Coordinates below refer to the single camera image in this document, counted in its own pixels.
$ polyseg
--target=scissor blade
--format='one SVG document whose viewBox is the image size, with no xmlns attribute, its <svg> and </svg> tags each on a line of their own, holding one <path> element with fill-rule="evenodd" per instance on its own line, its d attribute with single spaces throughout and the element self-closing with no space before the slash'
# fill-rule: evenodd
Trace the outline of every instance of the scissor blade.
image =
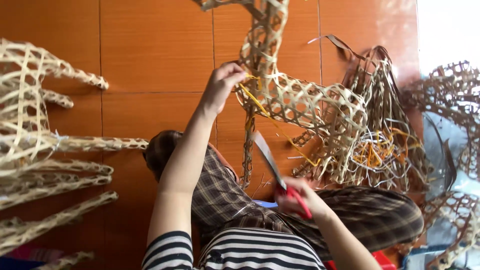
<svg viewBox="0 0 480 270">
<path fill-rule="evenodd" d="M 272 152 L 270 151 L 270 148 L 268 147 L 267 142 L 263 138 L 263 136 L 260 134 L 260 132 L 256 131 L 253 134 L 253 141 L 255 144 L 258 146 L 260 149 L 260 152 L 262 153 L 262 156 L 266 160 L 267 166 L 276 178 L 276 182 L 284 189 L 287 190 L 287 185 L 282 180 L 282 177 L 280 176 L 280 172 L 278 171 L 278 167 L 276 166 L 275 160 L 273 159 Z"/>
</svg>

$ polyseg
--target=woman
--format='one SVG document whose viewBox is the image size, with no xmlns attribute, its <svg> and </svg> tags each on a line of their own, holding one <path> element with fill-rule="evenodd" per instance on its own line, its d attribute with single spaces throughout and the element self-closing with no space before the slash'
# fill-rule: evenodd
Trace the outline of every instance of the woman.
<svg viewBox="0 0 480 270">
<path fill-rule="evenodd" d="M 298 190 L 313 219 L 294 214 L 295 200 L 276 197 L 277 209 L 260 207 L 237 185 L 235 172 L 208 144 L 211 127 L 230 90 L 245 78 L 234 62 L 214 70 L 185 132 L 164 131 L 144 153 L 157 181 L 143 269 L 192 269 L 191 218 L 198 226 L 201 269 L 375 270 L 370 252 L 409 242 L 423 228 L 406 196 L 369 187 Z"/>
</svg>

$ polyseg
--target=striped shirt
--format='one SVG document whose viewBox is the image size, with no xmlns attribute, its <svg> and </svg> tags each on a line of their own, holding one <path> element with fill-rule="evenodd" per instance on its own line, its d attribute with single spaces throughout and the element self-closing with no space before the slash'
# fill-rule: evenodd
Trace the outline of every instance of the striped shirt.
<svg viewBox="0 0 480 270">
<path fill-rule="evenodd" d="M 254 228 L 221 231 L 193 267 L 192 239 L 186 232 L 165 233 L 147 247 L 143 270 L 159 269 L 322 269 L 312 247 L 300 237 Z"/>
</svg>

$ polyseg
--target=scissors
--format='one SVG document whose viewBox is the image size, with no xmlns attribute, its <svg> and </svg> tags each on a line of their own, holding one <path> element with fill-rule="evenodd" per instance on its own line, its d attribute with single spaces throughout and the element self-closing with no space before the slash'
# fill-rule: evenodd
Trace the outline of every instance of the scissors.
<svg viewBox="0 0 480 270">
<path fill-rule="evenodd" d="M 260 149 L 260 152 L 262 153 L 262 156 L 264 157 L 268 168 L 272 172 L 273 176 L 276 179 L 276 192 L 281 193 L 288 198 L 295 198 L 297 202 L 300 204 L 300 206 L 303 208 L 302 212 L 297 212 L 299 216 L 301 216 L 303 219 L 311 219 L 312 214 L 310 213 L 310 210 L 308 209 L 307 205 L 301 198 L 300 194 L 291 186 L 287 186 L 285 182 L 282 179 L 282 176 L 280 175 L 280 172 L 278 171 L 278 167 L 276 166 L 275 160 L 273 159 L 272 152 L 270 151 L 270 148 L 268 147 L 267 142 L 265 139 L 262 137 L 260 132 L 256 131 L 253 134 L 253 141 L 257 144 L 258 148 Z"/>
</svg>

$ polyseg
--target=orange floor tile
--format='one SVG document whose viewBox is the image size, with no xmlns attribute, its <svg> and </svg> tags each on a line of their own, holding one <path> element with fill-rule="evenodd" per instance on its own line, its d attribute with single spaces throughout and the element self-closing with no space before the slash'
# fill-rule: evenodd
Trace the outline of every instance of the orange floor tile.
<svg viewBox="0 0 480 270">
<path fill-rule="evenodd" d="M 341 82 L 348 65 L 337 49 L 326 39 L 307 44 L 320 35 L 334 34 L 356 52 L 385 46 L 401 84 L 418 78 L 416 2 L 388 3 L 290 1 L 279 70 L 323 85 Z M 69 110 L 48 108 L 52 130 L 69 135 L 150 139 L 165 129 L 183 130 L 211 70 L 238 58 L 251 27 L 248 13 L 239 5 L 202 12 L 190 0 L 0 0 L 0 7 L 8 10 L 0 18 L 3 37 L 45 47 L 74 67 L 101 74 L 109 82 L 110 88 L 101 92 L 73 80 L 45 80 L 45 88 L 67 93 L 75 103 Z M 409 112 L 409 117 L 416 130 L 421 130 L 418 112 Z M 245 112 L 232 93 L 210 137 L 239 175 L 244 122 Z M 302 132 L 290 124 L 280 126 L 289 136 Z M 257 117 L 256 129 L 269 143 L 282 173 L 290 174 L 302 162 L 288 159 L 298 153 L 268 119 Z M 156 192 L 141 152 L 78 157 L 114 167 L 112 183 L 19 205 L 2 211 L 2 219 L 18 215 L 38 220 L 114 190 L 118 201 L 85 215 L 79 224 L 54 229 L 35 243 L 68 252 L 95 251 L 95 261 L 75 269 L 138 268 Z M 272 185 L 262 184 L 271 175 L 256 149 L 253 167 L 247 193 L 271 198 Z"/>
</svg>

